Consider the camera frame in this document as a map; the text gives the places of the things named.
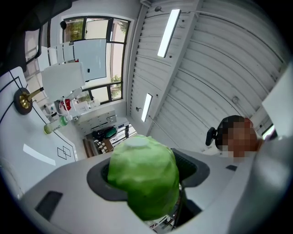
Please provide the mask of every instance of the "green cabbage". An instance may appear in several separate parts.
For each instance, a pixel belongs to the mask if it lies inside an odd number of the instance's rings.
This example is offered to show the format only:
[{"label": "green cabbage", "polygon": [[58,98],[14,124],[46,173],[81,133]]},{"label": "green cabbage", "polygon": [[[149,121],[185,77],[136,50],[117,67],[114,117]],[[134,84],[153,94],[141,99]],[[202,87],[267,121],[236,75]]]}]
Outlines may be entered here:
[{"label": "green cabbage", "polygon": [[141,135],[115,147],[108,183],[128,192],[128,205],[142,220],[166,215],[179,197],[179,172],[172,150]]}]

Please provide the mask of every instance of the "person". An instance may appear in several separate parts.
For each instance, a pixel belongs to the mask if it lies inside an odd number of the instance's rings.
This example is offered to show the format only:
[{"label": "person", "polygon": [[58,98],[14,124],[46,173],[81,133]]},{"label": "person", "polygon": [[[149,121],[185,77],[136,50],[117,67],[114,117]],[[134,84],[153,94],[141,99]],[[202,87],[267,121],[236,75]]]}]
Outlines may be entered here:
[{"label": "person", "polygon": [[264,143],[257,136],[251,120],[237,115],[224,118],[217,130],[209,129],[206,145],[211,145],[213,140],[219,150],[233,152],[233,157],[244,157],[247,151],[259,151]]}]

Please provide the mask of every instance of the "white table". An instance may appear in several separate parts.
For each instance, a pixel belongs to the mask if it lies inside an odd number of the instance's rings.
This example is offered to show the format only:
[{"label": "white table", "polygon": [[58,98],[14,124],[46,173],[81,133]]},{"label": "white table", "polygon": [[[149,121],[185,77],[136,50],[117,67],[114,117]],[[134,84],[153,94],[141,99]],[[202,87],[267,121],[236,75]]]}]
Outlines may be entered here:
[{"label": "white table", "polygon": [[[21,67],[11,73],[20,87],[27,86]],[[44,133],[49,121],[36,102],[25,116],[16,111],[12,102],[17,89],[9,72],[0,77],[0,118],[7,110],[0,123],[0,170],[13,196],[21,197],[56,168],[78,159],[74,144],[59,131]]]}]

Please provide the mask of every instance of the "white ceiling panel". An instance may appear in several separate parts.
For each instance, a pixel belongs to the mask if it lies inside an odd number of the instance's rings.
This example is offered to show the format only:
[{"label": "white ceiling panel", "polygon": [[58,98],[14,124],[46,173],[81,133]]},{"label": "white ceiling panel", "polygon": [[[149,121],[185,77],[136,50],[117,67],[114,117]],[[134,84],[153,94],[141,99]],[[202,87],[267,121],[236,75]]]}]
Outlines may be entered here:
[{"label": "white ceiling panel", "polygon": [[[250,118],[260,110],[289,53],[278,30],[254,2],[204,0],[191,28],[189,11],[195,9],[194,3],[156,0],[149,8],[136,53],[130,115],[139,120],[141,113],[135,107],[143,106],[146,93],[156,92],[151,118],[141,125],[169,147],[203,152],[211,147],[205,145],[210,127],[218,127],[227,116]],[[162,11],[155,12],[157,6]],[[161,58],[157,52],[172,9],[182,13],[167,56]],[[264,115],[258,122],[268,119]]]}]

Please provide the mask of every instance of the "white panel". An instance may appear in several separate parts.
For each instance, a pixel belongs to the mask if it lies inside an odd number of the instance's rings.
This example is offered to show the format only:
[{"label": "white panel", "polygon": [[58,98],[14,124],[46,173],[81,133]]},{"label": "white panel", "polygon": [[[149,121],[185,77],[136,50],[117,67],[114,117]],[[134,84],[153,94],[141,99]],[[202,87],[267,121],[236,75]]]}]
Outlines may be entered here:
[{"label": "white panel", "polygon": [[50,66],[42,72],[43,88],[51,101],[68,96],[85,84],[82,63]]},{"label": "white panel", "polygon": [[63,54],[64,61],[74,60],[73,45],[66,45],[66,43],[64,43]]},{"label": "white panel", "polygon": [[62,63],[64,62],[64,58],[63,58],[63,45],[60,44],[60,45],[57,45],[57,61],[58,63]]},{"label": "white panel", "polygon": [[292,77],[293,62],[291,62],[282,78],[262,103],[279,136],[290,137],[293,135]]},{"label": "white panel", "polygon": [[74,42],[75,59],[83,63],[85,80],[106,77],[106,39]]}]

